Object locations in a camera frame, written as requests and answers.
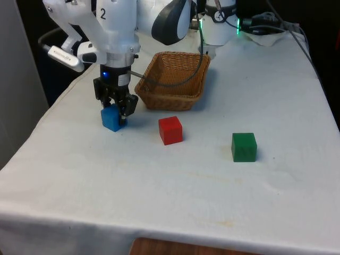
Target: black background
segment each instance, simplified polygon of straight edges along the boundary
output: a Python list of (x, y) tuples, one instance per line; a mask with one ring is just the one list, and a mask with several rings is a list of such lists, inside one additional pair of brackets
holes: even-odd
[[(340, 52), (336, 50), (336, 40), (340, 30), (340, 0), (271, 0), (273, 6), (286, 21), (297, 22), (305, 30), (310, 43), (310, 53), (320, 74), (328, 102), (340, 127), (339, 94)], [(75, 73), (49, 59), (37, 45), (38, 38), (56, 28), (48, 17), (42, 0), (17, 0), (24, 27), (38, 67), (40, 78), (50, 105), (77, 77)], [(201, 11), (205, 0), (199, 2)], [(251, 17), (269, 11), (265, 0), (238, 0), (239, 17)], [(51, 37), (48, 43), (61, 45), (65, 34)]]

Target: wicker basket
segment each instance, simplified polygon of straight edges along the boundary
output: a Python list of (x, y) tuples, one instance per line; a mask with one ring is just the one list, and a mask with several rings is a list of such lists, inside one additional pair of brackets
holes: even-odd
[[(183, 52), (161, 52), (152, 59), (145, 77), (163, 84), (176, 84), (189, 78), (197, 69), (200, 54)], [(134, 91), (148, 109), (188, 111), (203, 94), (204, 82), (210, 57), (204, 55), (196, 75), (187, 83), (163, 87), (141, 79)]]

